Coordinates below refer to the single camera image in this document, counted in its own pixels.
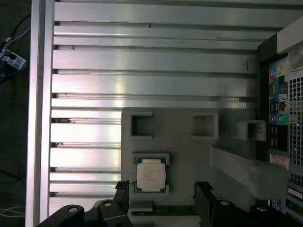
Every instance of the label sticker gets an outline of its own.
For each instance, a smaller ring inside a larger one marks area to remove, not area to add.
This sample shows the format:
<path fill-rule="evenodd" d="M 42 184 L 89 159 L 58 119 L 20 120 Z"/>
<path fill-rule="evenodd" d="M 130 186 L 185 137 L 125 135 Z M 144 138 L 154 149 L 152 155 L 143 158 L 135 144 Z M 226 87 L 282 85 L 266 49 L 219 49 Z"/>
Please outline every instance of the label sticker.
<path fill-rule="evenodd" d="M 268 205 L 276 210 L 280 211 L 281 208 L 281 200 L 269 200 Z"/>
<path fill-rule="evenodd" d="M 300 192 L 297 192 L 296 190 L 292 189 L 292 188 L 288 188 L 288 193 L 299 198 L 299 199 L 303 199 L 303 196 Z"/>
<path fill-rule="evenodd" d="M 270 157 L 270 161 L 269 161 L 270 163 L 275 163 L 289 170 L 289 158 L 279 155 L 274 155 L 274 154 L 270 154 L 269 157 Z"/>

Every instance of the metal bar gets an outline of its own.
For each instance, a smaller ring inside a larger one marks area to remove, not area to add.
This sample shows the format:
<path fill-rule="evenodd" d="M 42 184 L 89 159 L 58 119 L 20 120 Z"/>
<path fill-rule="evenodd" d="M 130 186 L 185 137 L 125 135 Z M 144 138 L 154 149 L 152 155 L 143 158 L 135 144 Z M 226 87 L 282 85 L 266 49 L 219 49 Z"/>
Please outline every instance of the metal bar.
<path fill-rule="evenodd" d="M 54 69 L 256 73 L 256 62 L 256 56 L 245 54 L 106 50 L 53 52 Z"/>
<path fill-rule="evenodd" d="M 94 109 L 52 109 L 52 118 L 121 119 L 121 111 Z"/>
<path fill-rule="evenodd" d="M 39 224 L 45 0 L 32 0 L 25 226 Z"/>
<path fill-rule="evenodd" d="M 53 23 L 54 0 L 45 2 L 45 49 L 43 73 L 43 104 L 41 134 L 41 190 L 40 190 L 40 222 L 48 217 L 49 208 L 49 155 L 50 155 L 50 124 L 52 97 L 52 62 L 53 62 Z"/>
<path fill-rule="evenodd" d="M 62 36 L 68 37 L 132 37 L 132 38 L 160 38 L 160 39 L 191 39 L 191 40 L 228 40 L 228 41 L 255 41 L 262 42 L 275 33 L 272 31 L 233 31 L 233 30 L 207 30 L 207 29 L 182 29 L 169 27 L 147 26 L 117 26 L 111 24 L 87 25 L 78 23 L 77 25 L 59 25 L 54 27 L 54 42 L 60 44 Z"/>
<path fill-rule="evenodd" d="M 53 93 L 255 97 L 255 79 L 141 75 L 53 75 Z"/>
<path fill-rule="evenodd" d="M 301 186 L 299 186 L 299 185 L 297 185 L 297 184 L 295 184 L 295 183 L 293 183 L 289 180 L 288 180 L 288 187 L 291 187 L 291 188 L 293 188 L 293 189 L 295 189 L 299 192 L 303 192 L 303 187 L 301 187 Z"/>
<path fill-rule="evenodd" d="M 75 45 L 112 46 L 112 47 L 156 47 L 156 48 L 193 48 L 212 50 L 255 51 L 261 42 L 216 41 L 216 40 L 178 40 L 178 39 L 148 39 L 148 38 L 83 38 L 55 37 L 55 45 L 69 45 L 67 49 L 77 50 Z"/>
<path fill-rule="evenodd" d="M 120 143 L 121 125 L 52 123 L 51 142 Z"/>
<path fill-rule="evenodd" d="M 231 109 L 254 109 L 257 104 L 254 102 L 218 100 L 167 100 L 165 98 L 157 99 L 81 99 L 81 98 L 53 98 L 53 107 L 63 108 L 116 108 L 123 109 L 125 107 L 158 107 L 158 108 L 231 108 Z"/>
<path fill-rule="evenodd" d="M 121 175 L 112 173 L 51 173 L 50 180 L 63 183 L 77 181 L 117 183 L 121 180 Z"/>
<path fill-rule="evenodd" d="M 120 149 L 52 148 L 50 167 L 98 169 L 118 172 L 121 168 Z"/>
<path fill-rule="evenodd" d="M 50 183 L 50 192 L 93 193 L 112 197 L 115 194 L 116 183 Z"/>
<path fill-rule="evenodd" d="M 89 2 L 100 2 L 100 0 L 61 0 L 61 1 L 89 1 Z M 241 5 L 246 5 L 246 4 L 253 4 L 253 5 L 297 5 L 297 6 L 301 6 L 303 5 L 303 2 L 301 0 L 162 0 L 163 4 L 165 2 L 167 2 L 168 4 L 171 4 L 173 2 L 186 2 L 188 4 L 190 3 L 195 3 L 195 2 L 199 2 L 199 3 L 212 3 L 212 4 L 222 4 L 222 3 L 229 3 L 229 4 L 241 4 Z M 123 0 L 116 0 L 115 2 L 125 2 Z M 134 2 L 141 2 L 141 0 L 134 0 L 132 1 L 132 3 Z"/>
<path fill-rule="evenodd" d="M 55 5 L 56 21 L 128 22 L 200 26 L 283 28 L 298 19 L 300 10 L 67 3 Z"/>

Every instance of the gray plastic block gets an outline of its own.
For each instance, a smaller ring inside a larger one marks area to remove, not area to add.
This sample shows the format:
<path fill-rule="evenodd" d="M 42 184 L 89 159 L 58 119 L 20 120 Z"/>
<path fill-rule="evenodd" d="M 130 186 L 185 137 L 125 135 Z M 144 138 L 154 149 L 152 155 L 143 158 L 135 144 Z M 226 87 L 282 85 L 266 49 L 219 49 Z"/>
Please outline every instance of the gray plastic block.
<path fill-rule="evenodd" d="M 265 121 L 238 121 L 234 125 L 233 137 L 238 140 L 266 141 Z"/>
<path fill-rule="evenodd" d="M 217 129 L 215 127 L 214 131 L 203 131 L 201 128 L 195 128 L 195 123 L 205 119 L 203 114 L 209 114 L 215 119 L 214 113 L 218 117 Z M 137 120 L 137 125 L 135 125 L 139 129 L 137 134 L 132 134 L 132 116 L 139 116 L 137 119 L 133 118 Z M 241 183 L 209 166 L 209 160 L 210 145 L 228 147 L 246 156 L 251 151 L 253 152 L 255 143 L 232 139 L 231 136 L 233 122 L 254 118 L 255 113 L 251 109 L 124 109 L 121 119 L 121 179 L 131 182 L 130 201 L 153 201 L 156 206 L 194 205 L 195 182 L 208 181 L 214 187 L 217 198 L 234 201 L 237 206 L 249 210 L 255 202 L 249 190 Z M 196 136 L 214 136 L 215 132 L 219 132 L 219 138 L 218 140 L 193 139 L 191 135 L 197 131 L 199 133 Z M 136 154 L 147 156 L 169 154 L 169 159 L 167 159 L 169 162 L 166 161 L 166 184 L 169 193 L 135 192 L 134 186 L 137 179 L 134 156 Z M 131 218 L 134 220 L 143 218 L 147 222 L 150 220 L 156 222 L 156 218 L 152 216 L 131 216 Z"/>
<path fill-rule="evenodd" d="M 278 200 L 287 195 L 287 169 L 282 166 L 247 159 L 211 147 L 210 166 L 243 184 L 259 200 Z"/>

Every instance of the screw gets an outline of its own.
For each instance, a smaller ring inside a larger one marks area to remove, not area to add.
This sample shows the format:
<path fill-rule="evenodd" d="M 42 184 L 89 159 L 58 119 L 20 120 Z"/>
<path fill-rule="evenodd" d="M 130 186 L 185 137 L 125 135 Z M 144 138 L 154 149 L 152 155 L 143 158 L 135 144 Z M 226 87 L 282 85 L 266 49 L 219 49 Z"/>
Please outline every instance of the screw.
<path fill-rule="evenodd" d="M 257 207 L 257 209 L 260 210 L 260 211 L 267 211 L 266 207 Z"/>
<path fill-rule="evenodd" d="M 228 201 L 222 201 L 221 204 L 222 204 L 223 206 L 229 206 L 229 202 L 228 202 Z"/>
<path fill-rule="evenodd" d="M 70 208 L 68 211 L 69 211 L 69 212 L 75 212 L 75 211 L 77 211 L 77 210 L 78 210 L 78 209 L 74 207 L 74 208 Z"/>

